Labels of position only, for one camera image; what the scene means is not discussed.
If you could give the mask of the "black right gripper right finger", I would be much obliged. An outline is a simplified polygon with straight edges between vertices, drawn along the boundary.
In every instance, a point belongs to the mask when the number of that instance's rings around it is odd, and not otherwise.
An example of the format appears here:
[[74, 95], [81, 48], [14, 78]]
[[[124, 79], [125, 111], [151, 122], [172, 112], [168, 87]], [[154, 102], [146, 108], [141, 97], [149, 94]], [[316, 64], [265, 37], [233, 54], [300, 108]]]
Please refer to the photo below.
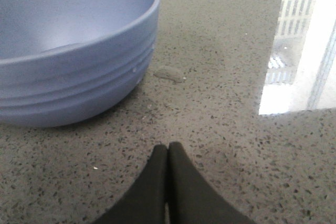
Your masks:
[[169, 170], [171, 223], [254, 223], [210, 186], [180, 142], [169, 144]]

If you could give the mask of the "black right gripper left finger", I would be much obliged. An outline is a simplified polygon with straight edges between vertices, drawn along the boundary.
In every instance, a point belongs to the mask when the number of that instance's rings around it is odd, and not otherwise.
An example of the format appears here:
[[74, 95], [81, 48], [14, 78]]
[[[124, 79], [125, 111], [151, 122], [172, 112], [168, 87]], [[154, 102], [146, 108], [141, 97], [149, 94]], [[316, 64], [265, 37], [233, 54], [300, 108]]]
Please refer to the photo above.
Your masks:
[[94, 223], [165, 223], [167, 147], [154, 146], [128, 191]]

